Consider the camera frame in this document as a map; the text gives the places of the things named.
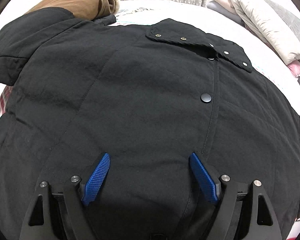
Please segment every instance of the metal screw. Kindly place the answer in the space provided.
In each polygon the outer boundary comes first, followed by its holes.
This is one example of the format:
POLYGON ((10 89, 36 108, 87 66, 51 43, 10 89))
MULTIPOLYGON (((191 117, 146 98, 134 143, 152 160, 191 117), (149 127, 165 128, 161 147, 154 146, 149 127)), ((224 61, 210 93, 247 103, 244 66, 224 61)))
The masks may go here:
POLYGON ((79 180, 79 176, 74 175, 74 176, 71 177, 70 180, 71 180, 72 182, 77 182, 77 181, 79 180))
POLYGON ((46 182, 46 181, 43 181, 43 182, 40 183, 40 187, 45 187, 47 185, 48 185, 48 182, 46 182))
POLYGON ((260 180, 255 180, 254 182, 254 185, 256 185, 257 187, 260 187, 262 184, 261 184, 261 181, 260 180))
POLYGON ((223 181, 229 181, 230 180, 230 177, 228 176, 228 175, 222 175, 221 176, 221 179, 223 180, 223 181))

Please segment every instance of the pink pillow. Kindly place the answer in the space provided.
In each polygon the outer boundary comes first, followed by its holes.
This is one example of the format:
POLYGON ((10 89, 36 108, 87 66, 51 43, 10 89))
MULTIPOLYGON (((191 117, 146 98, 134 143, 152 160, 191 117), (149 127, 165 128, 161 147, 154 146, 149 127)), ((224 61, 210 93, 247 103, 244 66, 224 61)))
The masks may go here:
POLYGON ((231 0, 214 0, 216 1, 218 4, 220 4, 223 8, 227 9, 229 12, 238 15, 234 9, 234 6, 231 2, 231 0))
POLYGON ((297 78, 300 76, 300 62, 298 60, 292 61, 290 64, 287 65, 290 69, 292 75, 297 78))

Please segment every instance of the black coat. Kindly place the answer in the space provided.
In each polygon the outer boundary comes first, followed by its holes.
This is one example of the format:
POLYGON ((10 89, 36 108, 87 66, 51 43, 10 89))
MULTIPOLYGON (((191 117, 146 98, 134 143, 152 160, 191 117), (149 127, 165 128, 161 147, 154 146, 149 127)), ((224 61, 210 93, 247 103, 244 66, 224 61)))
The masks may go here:
POLYGON ((81 175, 101 152, 111 167, 86 211, 101 240, 199 239, 213 206, 192 152, 238 182, 259 179, 283 238, 300 216, 300 117, 234 42, 171 19, 107 27, 44 8, 0 31, 0 82, 14 85, 0 118, 8 240, 41 181, 81 175))

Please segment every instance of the blue gripper pad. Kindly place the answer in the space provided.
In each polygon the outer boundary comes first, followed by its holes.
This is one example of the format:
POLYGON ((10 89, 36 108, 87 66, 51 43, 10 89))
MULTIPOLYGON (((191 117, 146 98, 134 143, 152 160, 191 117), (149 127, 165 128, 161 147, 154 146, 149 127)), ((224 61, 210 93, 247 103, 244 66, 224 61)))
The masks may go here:
POLYGON ((84 206, 88 206, 88 204, 96 199, 96 196, 100 190, 100 187, 105 179, 108 170, 110 168, 110 155, 105 153, 103 155, 101 161, 99 162, 98 166, 92 173, 91 177, 89 178, 87 184, 84 188, 84 195, 81 199, 82 204, 84 206))
POLYGON ((195 153, 190 155, 190 167, 195 178, 198 181, 200 189, 207 201, 216 205, 218 203, 218 196, 216 193, 216 184, 213 182, 207 170, 202 165, 201 161, 195 153))

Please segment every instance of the white bedsheet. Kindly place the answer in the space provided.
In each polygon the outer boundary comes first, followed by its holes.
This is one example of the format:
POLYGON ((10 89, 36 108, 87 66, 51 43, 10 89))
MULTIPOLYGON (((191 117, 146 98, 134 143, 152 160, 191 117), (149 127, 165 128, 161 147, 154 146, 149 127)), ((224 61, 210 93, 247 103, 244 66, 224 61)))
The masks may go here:
POLYGON ((117 23, 113 25, 152 25, 171 18, 233 41, 244 49, 253 67, 279 88, 300 115, 300 85, 297 79, 268 46, 245 28, 213 10, 168 0, 122 1, 120 10, 135 10, 140 7, 148 10, 119 14, 117 23))

